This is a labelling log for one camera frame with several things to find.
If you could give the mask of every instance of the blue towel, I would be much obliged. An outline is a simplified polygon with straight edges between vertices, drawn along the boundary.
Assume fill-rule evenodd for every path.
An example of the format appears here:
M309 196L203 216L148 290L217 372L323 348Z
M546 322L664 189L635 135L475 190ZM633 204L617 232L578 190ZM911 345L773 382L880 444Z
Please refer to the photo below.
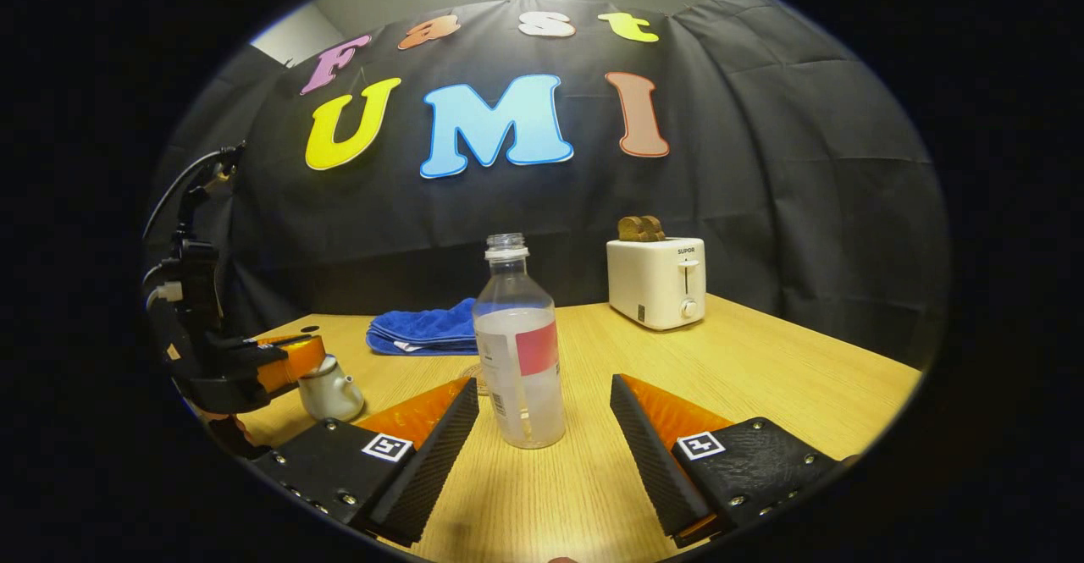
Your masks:
M441 341L474 341L474 298L461 300L451 309L428 311L388 311L373 318L371 330L396 341L421 344Z
M478 347L466 298L451 309L388 311L373 318L365 344L378 354L397 356L474 356Z

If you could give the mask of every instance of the water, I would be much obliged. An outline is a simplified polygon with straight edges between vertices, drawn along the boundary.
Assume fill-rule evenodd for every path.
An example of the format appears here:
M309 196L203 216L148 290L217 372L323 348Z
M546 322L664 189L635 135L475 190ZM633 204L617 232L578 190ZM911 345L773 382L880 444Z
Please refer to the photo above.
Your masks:
M507 443L527 449L565 435L553 308L500 309L475 319L482 376Z

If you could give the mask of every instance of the wooden table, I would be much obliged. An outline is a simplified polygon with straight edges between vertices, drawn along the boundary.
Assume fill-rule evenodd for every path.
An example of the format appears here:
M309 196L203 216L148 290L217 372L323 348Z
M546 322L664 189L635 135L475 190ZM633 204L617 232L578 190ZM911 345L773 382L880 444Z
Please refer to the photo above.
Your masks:
M455 379L477 356L379 356L364 343L371 317L313 315L268 332L318 325L330 354L366 399L363 417ZM491 401L449 474L422 541L438 562L657 561L679 551L655 517L609 409L623 372L732 421L764 415L825 453L864 450L898 412L918 371L784 320L708 296L700 323L653 332L607 304L557 309L567 431L539 450L506 445ZM260 444L279 446L313 424L291 392L241 415Z

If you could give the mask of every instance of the plastic bottle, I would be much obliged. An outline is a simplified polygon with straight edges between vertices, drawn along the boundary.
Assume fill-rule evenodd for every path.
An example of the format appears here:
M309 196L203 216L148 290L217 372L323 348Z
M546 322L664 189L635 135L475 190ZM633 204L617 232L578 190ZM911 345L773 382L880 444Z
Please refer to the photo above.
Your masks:
M482 376L501 435L538 449L565 435L553 297L527 277L524 235L490 235L490 280L473 316Z

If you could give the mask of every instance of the orange object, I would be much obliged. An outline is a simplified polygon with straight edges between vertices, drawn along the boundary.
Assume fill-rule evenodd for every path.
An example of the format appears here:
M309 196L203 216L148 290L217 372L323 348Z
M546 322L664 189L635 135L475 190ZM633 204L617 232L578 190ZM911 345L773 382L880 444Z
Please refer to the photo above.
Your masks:
M449 381L440 387L366 417L354 425L397 438L405 438L413 442L414 449L417 450L469 380L469 376L464 376Z
M713 432L734 425L733 421L698 407L685 398L674 396L666 389L628 374L621 374L621 379L636 396L640 408L644 409L647 420L651 422L651 427L668 451L682 436Z
M285 341L287 338L297 338L297 335L260 338L256 343L259 345L273 345L278 341ZM256 369L260 385L263 385L263 388L269 394L273 394L291 383L296 383L301 375L319 368L327 355L324 350L324 341L320 336L312 336L296 343L287 343L280 348L287 354L285 360L263 364Z

